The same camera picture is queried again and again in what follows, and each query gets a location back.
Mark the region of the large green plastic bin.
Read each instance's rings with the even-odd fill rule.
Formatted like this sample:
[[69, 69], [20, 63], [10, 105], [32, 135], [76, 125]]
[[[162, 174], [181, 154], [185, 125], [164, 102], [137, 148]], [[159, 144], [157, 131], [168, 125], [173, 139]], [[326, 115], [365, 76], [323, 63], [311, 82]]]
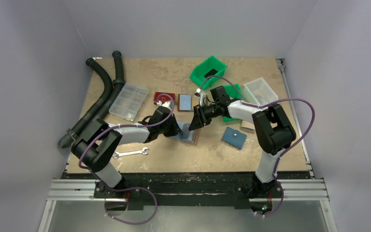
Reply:
[[210, 56], [193, 69], [189, 78], [197, 86], [202, 86], [201, 89], [206, 90], [219, 80], [217, 77], [212, 77], [205, 81], [206, 78], [213, 75], [224, 76], [226, 69], [227, 65], [225, 63], [215, 56]]

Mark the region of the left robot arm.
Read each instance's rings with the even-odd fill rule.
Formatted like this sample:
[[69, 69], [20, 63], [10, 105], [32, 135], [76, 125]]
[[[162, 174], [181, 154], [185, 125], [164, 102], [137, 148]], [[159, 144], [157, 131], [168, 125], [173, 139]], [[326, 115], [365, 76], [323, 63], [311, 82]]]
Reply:
[[88, 124], [80, 137], [71, 145], [71, 153], [89, 171], [111, 188], [118, 188], [124, 180], [111, 164], [111, 158], [119, 145], [149, 143], [159, 135], [172, 137], [182, 133], [170, 108], [159, 106], [151, 116], [135, 124], [109, 126], [102, 119]]

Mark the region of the pink leather card holder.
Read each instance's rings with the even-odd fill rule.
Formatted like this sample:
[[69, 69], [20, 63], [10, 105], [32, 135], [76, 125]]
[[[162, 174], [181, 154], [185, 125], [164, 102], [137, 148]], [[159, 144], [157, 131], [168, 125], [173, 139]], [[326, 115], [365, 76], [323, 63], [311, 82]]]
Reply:
[[200, 129], [191, 131], [191, 130], [188, 129], [189, 126], [190, 126], [189, 123], [184, 123], [184, 122], [181, 122], [181, 121], [177, 121], [177, 124], [180, 127], [180, 129], [182, 130], [182, 133], [180, 133], [178, 135], [175, 135], [175, 136], [171, 136], [170, 138], [174, 139], [174, 140], [177, 140], [177, 141], [180, 141], [180, 142], [183, 142], [183, 143], [196, 145], [198, 143], [198, 139], [199, 139], [199, 135], [200, 135]]

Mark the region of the clear white plastic bin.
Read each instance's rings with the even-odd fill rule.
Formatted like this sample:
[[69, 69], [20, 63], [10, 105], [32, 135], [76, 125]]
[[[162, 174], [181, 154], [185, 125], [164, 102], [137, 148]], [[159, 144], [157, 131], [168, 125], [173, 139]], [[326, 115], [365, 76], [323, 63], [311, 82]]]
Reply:
[[279, 99], [263, 77], [243, 84], [244, 101], [254, 105], [266, 105]]

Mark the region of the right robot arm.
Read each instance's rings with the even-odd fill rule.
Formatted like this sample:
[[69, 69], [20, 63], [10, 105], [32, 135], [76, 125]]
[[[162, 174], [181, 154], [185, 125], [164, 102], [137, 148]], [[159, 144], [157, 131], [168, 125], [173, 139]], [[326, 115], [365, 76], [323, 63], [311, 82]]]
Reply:
[[203, 128], [218, 116], [227, 116], [250, 122], [255, 127], [258, 143], [262, 148], [255, 180], [262, 184], [273, 181], [276, 177], [278, 157], [291, 146], [296, 139], [296, 132], [281, 105], [275, 103], [261, 109], [250, 106], [242, 99], [230, 98], [223, 86], [211, 89], [213, 103], [206, 104], [206, 94], [198, 88], [194, 96], [199, 104], [193, 107], [194, 116], [189, 130]]

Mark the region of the black VIP card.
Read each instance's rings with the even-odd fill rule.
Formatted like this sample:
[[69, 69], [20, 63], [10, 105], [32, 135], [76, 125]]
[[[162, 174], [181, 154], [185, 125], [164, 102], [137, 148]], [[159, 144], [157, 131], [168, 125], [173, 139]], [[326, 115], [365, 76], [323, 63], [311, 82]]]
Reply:
[[204, 75], [204, 78], [208, 78], [210, 76], [216, 76], [218, 74], [218, 70], [212, 68], [211, 70], [209, 70], [205, 75]]

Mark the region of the silver VIP card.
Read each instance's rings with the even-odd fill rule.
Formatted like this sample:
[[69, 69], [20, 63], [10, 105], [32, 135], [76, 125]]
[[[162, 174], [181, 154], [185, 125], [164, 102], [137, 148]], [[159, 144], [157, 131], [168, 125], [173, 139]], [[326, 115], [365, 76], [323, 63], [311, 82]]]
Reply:
[[267, 98], [264, 97], [264, 96], [262, 95], [262, 93], [260, 93], [260, 92], [256, 92], [256, 93], [254, 93], [254, 97], [255, 97], [255, 99], [257, 100], [258, 105], [266, 105], [266, 104], [269, 103], [268, 100], [267, 100]]

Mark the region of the red leather card holder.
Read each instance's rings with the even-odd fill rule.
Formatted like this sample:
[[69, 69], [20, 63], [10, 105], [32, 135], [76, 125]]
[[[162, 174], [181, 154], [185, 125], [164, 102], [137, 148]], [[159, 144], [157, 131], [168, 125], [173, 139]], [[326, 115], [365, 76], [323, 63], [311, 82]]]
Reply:
[[168, 93], [168, 92], [155, 92], [153, 102], [154, 105], [157, 105], [158, 101], [161, 101], [162, 103], [165, 103], [169, 101], [170, 96], [173, 99], [173, 104], [175, 104], [175, 94], [174, 93]]

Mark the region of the aluminium frame rail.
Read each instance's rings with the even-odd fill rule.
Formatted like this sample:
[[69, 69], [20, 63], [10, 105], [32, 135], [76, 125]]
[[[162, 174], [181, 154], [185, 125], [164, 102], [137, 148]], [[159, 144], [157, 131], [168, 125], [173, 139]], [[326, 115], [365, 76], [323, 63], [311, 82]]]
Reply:
[[53, 180], [38, 231], [93, 231], [104, 220], [101, 209], [103, 201], [94, 198], [94, 192], [94, 180]]

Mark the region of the cream leather card holder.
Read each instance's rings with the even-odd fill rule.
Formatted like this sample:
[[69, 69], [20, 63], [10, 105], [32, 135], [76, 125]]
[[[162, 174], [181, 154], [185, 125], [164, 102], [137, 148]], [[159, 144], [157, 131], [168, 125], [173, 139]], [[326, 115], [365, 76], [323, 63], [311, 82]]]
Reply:
[[244, 131], [249, 131], [251, 133], [254, 133], [255, 132], [255, 126], [253, 123], [251, 122], [248, 122], [248, 121], [244, 121], [242, 120], [241, 121], [241, 124], [240, 124], [240, 128]]

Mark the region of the brown open card holder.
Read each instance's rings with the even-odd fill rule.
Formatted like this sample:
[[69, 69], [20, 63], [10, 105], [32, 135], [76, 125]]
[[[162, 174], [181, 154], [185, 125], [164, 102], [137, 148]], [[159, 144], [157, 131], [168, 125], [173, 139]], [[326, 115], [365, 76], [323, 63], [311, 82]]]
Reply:
[[177, 110], [179, 112], [193, 112], [192, 95], [178, 94]]

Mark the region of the clear plastic organizer box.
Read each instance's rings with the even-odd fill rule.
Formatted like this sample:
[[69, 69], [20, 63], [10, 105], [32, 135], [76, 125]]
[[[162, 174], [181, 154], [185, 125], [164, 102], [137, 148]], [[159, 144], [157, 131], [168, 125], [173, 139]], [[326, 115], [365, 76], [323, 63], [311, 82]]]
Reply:
[[147, 87], [126, 83], [109, 108], [109, 113], [127, 121], [134, 121], [148, 92]]

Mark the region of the small green plastic bin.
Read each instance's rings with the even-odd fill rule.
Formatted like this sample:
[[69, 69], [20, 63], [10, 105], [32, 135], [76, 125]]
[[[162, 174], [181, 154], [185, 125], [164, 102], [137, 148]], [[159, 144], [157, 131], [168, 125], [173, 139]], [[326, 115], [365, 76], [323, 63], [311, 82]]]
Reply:
[[242, 90], [239, 84], [234, 84], [234, 87], [232, 85], [224, 85], [224, 89], [232, 102], [243, 98], [243, 96], [241, 96]]

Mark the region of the blue leather card holder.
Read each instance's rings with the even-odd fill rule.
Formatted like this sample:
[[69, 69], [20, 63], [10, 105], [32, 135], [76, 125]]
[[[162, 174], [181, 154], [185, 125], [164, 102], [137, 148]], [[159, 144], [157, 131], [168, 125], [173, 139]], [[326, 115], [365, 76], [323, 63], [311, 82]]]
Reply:
[[231, 127], [227, 127], [224, 131], [221, 140], [227, 143], [228, 145], [231, 145], [232, 147], [241, 150], [246, 141], [246, 138], [247, 138], [246, 134], [238, 130], [235, 130]]

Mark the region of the silver wrench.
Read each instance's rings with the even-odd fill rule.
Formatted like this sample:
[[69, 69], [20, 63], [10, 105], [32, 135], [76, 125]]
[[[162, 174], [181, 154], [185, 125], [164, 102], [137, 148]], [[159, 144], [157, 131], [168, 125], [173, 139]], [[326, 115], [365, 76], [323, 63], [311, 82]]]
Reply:
[[130, 156], [130, 155], [137, 155], [137, 154], [141, 154], [141, 155], [148, 155], [148, 151], [149, 148], [147, 147], [143, 147], [141, 150], [136, 150], [136, 151], [130, 151], [130, 152], [115, 152], [114, 155], [112, 156], [113, 159], [118, 159], [120, 157], [123, 157], [123, 156]]

